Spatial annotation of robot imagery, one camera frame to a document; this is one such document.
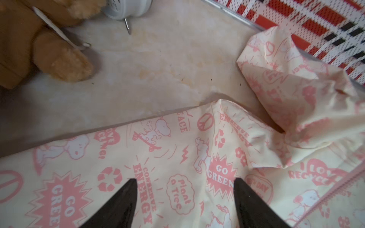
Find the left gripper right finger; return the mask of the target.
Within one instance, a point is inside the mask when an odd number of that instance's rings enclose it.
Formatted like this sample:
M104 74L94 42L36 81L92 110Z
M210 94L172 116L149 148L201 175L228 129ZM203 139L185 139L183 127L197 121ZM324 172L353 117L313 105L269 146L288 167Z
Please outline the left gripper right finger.
M240 228L289 227L243 179L234 180L233 192Z

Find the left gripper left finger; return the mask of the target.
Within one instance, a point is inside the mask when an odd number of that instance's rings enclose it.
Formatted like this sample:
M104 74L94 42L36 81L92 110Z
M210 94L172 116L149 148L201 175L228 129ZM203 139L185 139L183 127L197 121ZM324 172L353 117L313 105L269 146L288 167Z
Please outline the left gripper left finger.
M130 228L137 205L137 180L130 179L81 228Z

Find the cream pink printed jacket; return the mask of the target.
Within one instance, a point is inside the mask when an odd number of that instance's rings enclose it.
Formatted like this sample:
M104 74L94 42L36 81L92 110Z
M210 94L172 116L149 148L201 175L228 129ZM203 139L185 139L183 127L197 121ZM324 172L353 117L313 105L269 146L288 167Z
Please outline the cream pink printed jacket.
M278 132L220 99L1 159L1 227L80 228L107 202L133 228L237 228L242 179L293 228L365 225L365 98L272 27L237 59Z

